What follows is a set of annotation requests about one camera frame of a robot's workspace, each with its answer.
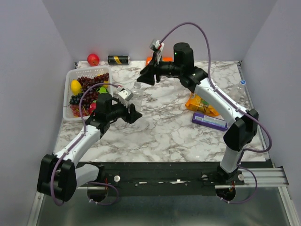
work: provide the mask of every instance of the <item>white wall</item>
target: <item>white wall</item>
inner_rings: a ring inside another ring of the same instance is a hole
[[[132,59],[151,56],[151,41],[174,26],[192,21],[208,35],[213,60],[241,60],[276,0],[43,0],[72,57],[95,51]],[[207,60],[201,33],[182,27],[165,41],[165,56],[176,42],[188,42],[195,59]]]
[[[24,226],[74,64],[41,0],[2,0],[0,21],[0,225]]]
[[[284,166],[301,218],[301,1],[278,0],[243,60],[260,120],[273,137],[269,152]]]

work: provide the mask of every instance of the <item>black can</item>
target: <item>black can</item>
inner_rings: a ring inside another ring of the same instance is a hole
[[[128,65],[130,63],[129,56],[108,56],[110,65]]]

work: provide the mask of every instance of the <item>apple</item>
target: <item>apple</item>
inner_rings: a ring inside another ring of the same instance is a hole
[[[87,61],[91,66],[97,66],[99,64],[99,57],[92,53],[88,56]]]

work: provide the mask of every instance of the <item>snack bag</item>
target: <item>snack bag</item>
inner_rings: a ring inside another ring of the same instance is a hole
[[[208,116],[220,115],[209,103],[198,95],[191,93],[190,98],[185,104],[188,110],[202,112]]]

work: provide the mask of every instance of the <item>white basket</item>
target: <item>white basket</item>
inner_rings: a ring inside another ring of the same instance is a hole
[[[71,91],[70,85],[72,80],[76,80],[80,77],[88,77],[88,78],[94,78],[95,76],[98,76],[100,74],[109,73],[109,83],[111,83],[111,69],[106,66],[97,66],[97,67],[87,67],[87,68],[80,68],[80,69],[74,69],[71,71],[68,71],[66,76],[66,83],[65,83],[65,93],[64,93],[64,103],[63,103],[63,118],[67,121],[80,121],[80,117],[75,117],[73,115],[72,109],[70,108],[69,101],[71,99],[71,96],[74,95]],[[113,87],[108,86],[107,88],[108,92],[113,96]]]

